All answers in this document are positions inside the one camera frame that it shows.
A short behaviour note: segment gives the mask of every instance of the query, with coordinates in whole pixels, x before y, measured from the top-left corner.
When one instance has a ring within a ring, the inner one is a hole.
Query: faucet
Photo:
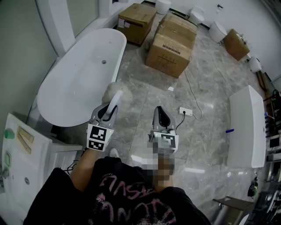
[[[0,177],[6,179],[9,176],[9,170],[7,167],[4,168],[4,170],[0,173]]]

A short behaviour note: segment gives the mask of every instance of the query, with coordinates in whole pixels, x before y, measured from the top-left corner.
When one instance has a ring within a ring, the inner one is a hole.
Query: freestanding bathtub
[[[37,97],[45,120],[60,127],[87,122],[115,82],[126,37],[114,29],[98,29],[79,40],[48,73]]]

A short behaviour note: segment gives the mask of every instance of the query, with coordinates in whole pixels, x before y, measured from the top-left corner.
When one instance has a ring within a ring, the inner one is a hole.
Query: black t-shirt
[[[168,187],[156,193],[139,169],[112,159],[95,162],[85,190],[56,168],[34,199],[29,224],[210,224],[184,190]]]

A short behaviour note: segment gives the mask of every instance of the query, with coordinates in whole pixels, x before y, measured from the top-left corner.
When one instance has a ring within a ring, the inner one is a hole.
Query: brown cardboard box
[[[237,32],[232,29],[224,38],[224,46],[227,52],[237,61],[246,56],[250,50],[248,46],[236,35]]]
[[[156,34],[145,64],[178,78],[190,63],[191,53],[192,49],[165,35]]]
[[[146,65],[178,78],[190,63],[197,26],[168,14],[160,22]]]
[[[160,22],[156,33],[176,39],[184,46],[195,41],[197,26],[171,13]]]
[[[141,45],[151,29],[155,15],[155,8],[133,4],[119,14],[117,29],[129,42]]]

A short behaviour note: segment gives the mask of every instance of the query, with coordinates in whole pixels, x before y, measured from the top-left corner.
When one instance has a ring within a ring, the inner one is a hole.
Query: floor
[[[144,152],[149,151],[148,133],[152,129],[156,106],[165,107],[177,124],[183,119],[178,113],[180,106],[192,109],[200,118],[184,73],[175,79],[144,64],[161,18],[156,15],[151,32],[141,47],[127,44],[117,78],[125,95],[115,122],[114,137],[104,154],[115,147],[122,161],[132,166],[140,165],[137,156],[142,157]],[[231,128],[229,97],[233,92],[218,69],[234,91],[251,85],[262,97],[263,92],[248,65],[237,62],[223,46],[213,42],[203,26],[198,27],[192,58],[187,75],[202,109],[202,120],[186,117],[177,130],[180,140],[175,154],[173,182],[211,220],[218,209],[213,198],[232,196],[253,201],[247,197],[247,191],[255,177],[254,169],[226,166],[229,135],[225,130]],[[173,87],[174,91],[169,91],[169,87]],[[58,138],[67,143],[85,145],[85,129],[86,124],[62,128]],[[258,173],[260,190],[264,174],[264,169]]]

